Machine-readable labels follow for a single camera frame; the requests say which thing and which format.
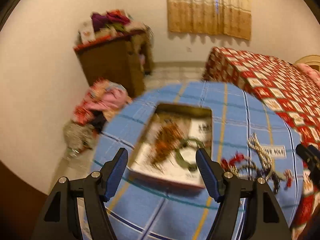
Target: round table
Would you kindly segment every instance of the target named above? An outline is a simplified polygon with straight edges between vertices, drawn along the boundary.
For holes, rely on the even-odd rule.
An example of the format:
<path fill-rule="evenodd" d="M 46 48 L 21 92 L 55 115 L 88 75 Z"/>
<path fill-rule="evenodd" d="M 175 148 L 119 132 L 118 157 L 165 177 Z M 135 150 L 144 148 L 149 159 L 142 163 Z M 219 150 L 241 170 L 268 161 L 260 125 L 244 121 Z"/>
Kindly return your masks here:
<path fill-rule="evenodd" d="M 273 111 L 238 87 L 220 82 L 190 82 L 172 84 L 146 92 L 134 100 L 100 135 L 91 171 L 100 170 L 120 147 L 132 151 L 138 137 L 159 102 L 184 103 L 210 107 L 213 114 L 212 159 L 222 154 L 230 159 L 236 151 L 259 163 L 256 153 L 247 147 L 248 136 L 256 132 L 261 144 L 284 145 L 286 158 L 276 159 L 276 170 L 290 169 L 292 187 L 276 198 L 290 224 L 300 201 L 303 165 L 294 154 L 300 136 L 288 127 Z M 177 190 L 172 187 L 149 185 L 133 179 L 125 171 L 116 195 L 105 203 L 109 219 L 119 240 L 133 239 L 206 239 L 219 204 L 209 197 L 206 189 L 200 192 Z M 241 231 L 244 207 L 239 208 L 234 239 Z M 84 238 L 88 238 L 84 228 Z"/>

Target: wooden cabinet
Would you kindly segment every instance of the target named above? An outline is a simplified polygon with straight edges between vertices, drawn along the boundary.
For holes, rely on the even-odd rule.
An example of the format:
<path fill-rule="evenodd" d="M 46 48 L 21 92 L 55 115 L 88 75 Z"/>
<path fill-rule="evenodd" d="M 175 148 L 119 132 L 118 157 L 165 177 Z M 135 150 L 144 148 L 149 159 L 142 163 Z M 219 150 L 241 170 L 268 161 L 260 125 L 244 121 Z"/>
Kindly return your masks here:
<path fill-rule="evenodd" d="M 102 41 L 76 51 L 89 85 L 104 78 L 119 83 L 135 98 L 144 92 L 144 74 L 153 69 L 148 34 L 133 31 L 111 41 Z M 145 55 L 141 68 L 139 54 Z"/>

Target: white label with black text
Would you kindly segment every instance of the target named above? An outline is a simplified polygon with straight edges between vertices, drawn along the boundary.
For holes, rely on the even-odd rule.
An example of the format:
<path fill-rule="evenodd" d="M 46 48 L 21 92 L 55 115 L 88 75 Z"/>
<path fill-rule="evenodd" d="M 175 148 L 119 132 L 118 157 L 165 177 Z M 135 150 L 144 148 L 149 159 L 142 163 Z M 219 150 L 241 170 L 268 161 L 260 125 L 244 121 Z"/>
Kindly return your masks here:
<path fill-rule="evenodd" d="M 274 159 L 285 159 L 287 154 L 285 152 L 284 145 L 266 145 L 261 144 L 262 148 L 270 154 Z"/>

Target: metal screw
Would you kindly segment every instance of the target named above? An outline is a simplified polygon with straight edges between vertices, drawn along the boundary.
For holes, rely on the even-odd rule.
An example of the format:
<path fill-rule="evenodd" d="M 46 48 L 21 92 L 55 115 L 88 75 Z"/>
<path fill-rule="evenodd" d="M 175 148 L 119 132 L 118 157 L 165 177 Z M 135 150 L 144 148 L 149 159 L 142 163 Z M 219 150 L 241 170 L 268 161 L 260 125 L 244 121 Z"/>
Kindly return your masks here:
<path fill-rule="evenodd" d="M 94 171 L 93 173 L 91 173 L 91 177 L 93 177 L 93 178 L 97 178 L 99 176 L 100 176 L 100 172 L 98 172 L 98 171 Z"/>
<path fill-rule="evenodd" d="M 224 176 L 228 179 L 231 179 L 233 177 L 233 174 L 231 172 L 227 171 L 224 173 Z"/>
<path fill-rule="evenodd" d="M 59 183 L 65 183 L 67 181 L 67 178 L 66 177 L 61 177 L 59 179 Z"/>
<path fill-rule="evenodd" d="M 257 181 L 260 184 L 264 184 L 266 182 L 266 180 L 264 178 L 258 178 Z"/>

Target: wall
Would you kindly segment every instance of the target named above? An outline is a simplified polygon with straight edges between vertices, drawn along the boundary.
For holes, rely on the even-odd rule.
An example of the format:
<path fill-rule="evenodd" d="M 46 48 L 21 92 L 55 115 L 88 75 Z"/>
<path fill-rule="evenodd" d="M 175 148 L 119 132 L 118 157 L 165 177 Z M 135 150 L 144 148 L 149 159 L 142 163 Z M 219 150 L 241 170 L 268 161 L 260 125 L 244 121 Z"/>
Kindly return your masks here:
<path fill-rule="evenodd" d="M 156 62 L 204 61 L 214 45 L 291 62 L 320 52 L 320 26 L 303 0 L 252 0 L 250 42 L 168 33 L 166 0 L 22 0 L 0 32 L 0 159 L 43 192 L 65 150 L 62 126 L 88 88 L 72 50 L 78 25 L 112 8 L 152 28 Z"/>
<path fill-rule="evenodd" d="M 88 88 L 73 52 L 80 21 L 112 0 L 21 0 L 0 32 L 0 159 L 47 193 L 63 124 Z"/>
<path fill-rule="evenodd" d="M 273 55 L 289 62 L 319 54 L 320 25 L 303 0 L 252 0 L 252 40 L 167 32 L 166 0 L 119 0 L 155 35 L 155 61 L 204 61 L 212 46 Z"/>

